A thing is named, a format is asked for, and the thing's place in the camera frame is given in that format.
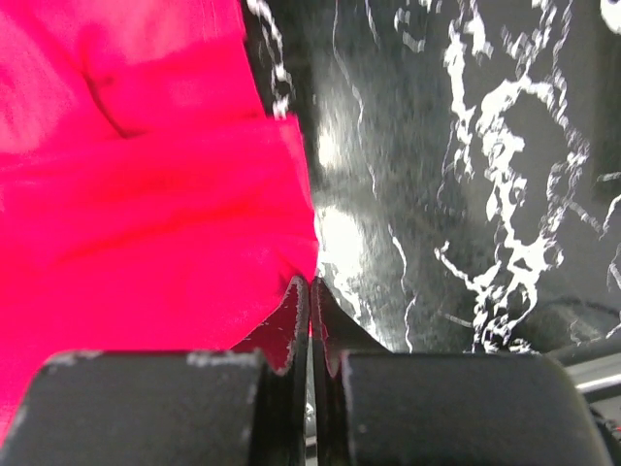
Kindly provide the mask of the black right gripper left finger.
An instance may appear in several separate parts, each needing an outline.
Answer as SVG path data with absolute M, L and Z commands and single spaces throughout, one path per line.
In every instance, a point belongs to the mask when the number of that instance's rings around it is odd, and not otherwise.
M 29 385 L 5 465 L 301 465 L 309 287 L 224 352 L 73 351 Z

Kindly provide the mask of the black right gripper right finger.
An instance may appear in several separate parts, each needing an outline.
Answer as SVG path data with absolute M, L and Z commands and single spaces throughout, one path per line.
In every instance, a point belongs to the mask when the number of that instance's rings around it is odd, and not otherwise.
M 310 287 L 321 465 L 607 465 L 611 436 L 538 354 L 395 353 Z

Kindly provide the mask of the pink t shirt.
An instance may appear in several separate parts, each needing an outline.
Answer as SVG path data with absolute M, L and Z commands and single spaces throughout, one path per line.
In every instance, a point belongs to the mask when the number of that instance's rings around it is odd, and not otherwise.
M 228 350 L 314 276 L 238 1 L 1 5 L 1 425 L 68 350 Z

